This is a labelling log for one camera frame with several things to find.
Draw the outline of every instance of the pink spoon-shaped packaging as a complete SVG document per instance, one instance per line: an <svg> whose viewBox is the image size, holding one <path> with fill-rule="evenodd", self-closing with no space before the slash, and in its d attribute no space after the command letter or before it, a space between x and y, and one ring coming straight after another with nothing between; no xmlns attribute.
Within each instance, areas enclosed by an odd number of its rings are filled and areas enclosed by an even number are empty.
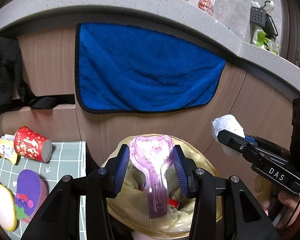
<svg viewBox="0 0 300 240"><path fill-rule="evenodd" d="M146 176L151 224L171 223L166 171L173 164L174 143L168 135L142 136L130 142L130 160Z"/></svg>

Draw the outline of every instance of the finger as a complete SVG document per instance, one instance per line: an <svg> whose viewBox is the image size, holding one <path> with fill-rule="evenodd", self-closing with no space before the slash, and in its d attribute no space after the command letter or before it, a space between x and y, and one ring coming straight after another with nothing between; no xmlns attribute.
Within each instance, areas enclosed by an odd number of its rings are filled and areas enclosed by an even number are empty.
<svg viewBox="0 0 300 240"><path fill-rule="evenodd" d="M258 200L259 204L261 205L262 209L264 211L267 211L268 208L270 207L270 202L271 202L271 191L264 191L260 193L256 199Z"/></svg>
<svg viewBox="0 0 300 240"><path fill-rule="evenodd" d="M287 206L289 208L287 210L287 212L285 213L285 215L283 216L283 218L279 221L279 223L276 226L276 228L280 229L280 228L283 228L286 225L286 223L288 222L288 220L290 219L293 211L295 210L295 208L299 202L300 195L299 196L291 196L290 194L288 194L284 191L280 191L280 193L278 194L278 199L282 204L284 204L285 206ZM296 218L298 217L299 213L300 213L300 205L299 205L297 211L295 212L295 214L293 215L292 219L290 220L289 224L287 225L288 227L291 226L296 221Z"/></svg>
<svg viewBox="0 0 300 240"><path fill-rule="evenodd" d="M261 193L263 191L271 191L273 187L273 184L265 179L264 177L257 175L254 179L254 190L257 193Z"/></svg>

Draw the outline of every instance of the cup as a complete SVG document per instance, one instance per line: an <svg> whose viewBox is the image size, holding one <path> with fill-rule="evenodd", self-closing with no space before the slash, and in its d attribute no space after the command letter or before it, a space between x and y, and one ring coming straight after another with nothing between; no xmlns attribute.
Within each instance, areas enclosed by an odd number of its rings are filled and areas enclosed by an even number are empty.
<svg viewBox="0 0 300 240"><path fill-rule="evenodd" d="M18 155L46 163L52 154L52 143L46 137L22 126L14 135L14 149Z"/></svg>

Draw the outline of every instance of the speckled gray countertop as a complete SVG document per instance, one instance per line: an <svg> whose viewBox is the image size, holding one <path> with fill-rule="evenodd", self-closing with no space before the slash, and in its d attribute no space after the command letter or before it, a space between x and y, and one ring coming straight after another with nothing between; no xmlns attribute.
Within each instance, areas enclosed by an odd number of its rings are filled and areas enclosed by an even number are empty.
<svg viewBox="0 0 300 240"><path fill-rule="evenodd" d="M184 0L13 0L0 9L0 31L43 12L59 8L71 10L81 6L115 7L185 25L300 91L300 68L277 55L241 41L222 23Z"/></svg>

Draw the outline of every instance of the silver bolt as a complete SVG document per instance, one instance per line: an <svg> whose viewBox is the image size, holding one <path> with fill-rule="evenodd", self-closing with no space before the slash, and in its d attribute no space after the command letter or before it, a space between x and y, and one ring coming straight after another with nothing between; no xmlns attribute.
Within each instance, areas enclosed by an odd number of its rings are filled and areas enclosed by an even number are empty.
<svg viewBox="0 0 300 240"><path fill-rule="evenodd" d="M231 176L231 180L233 182L239 182L240 179L237 176Z"/></svg>
<svg viewBox="0 0 300 240"><path fill-rule="evenodd" d="M202 168L197 168L197 169L195 170L195 173L196 173L196 174L199 174L199 175L202 175L202 174L204 174L204 169L202 169Z"/></svg>
<svg viewBox="0 0 300 240"><path fill-rule="evenodd" d="M71 180L71 176L70 175L65 175L65 176L62 177L62 180L64 182L67 182L67 181Z"/></svg>
<svg viewBox="0 0 300 240"><path fill-rule="evenodd" d="M106 168L100 168L100 169L98 169L98 173L99 174L105 174L105 173L107 173L107 169Z"/></svg>

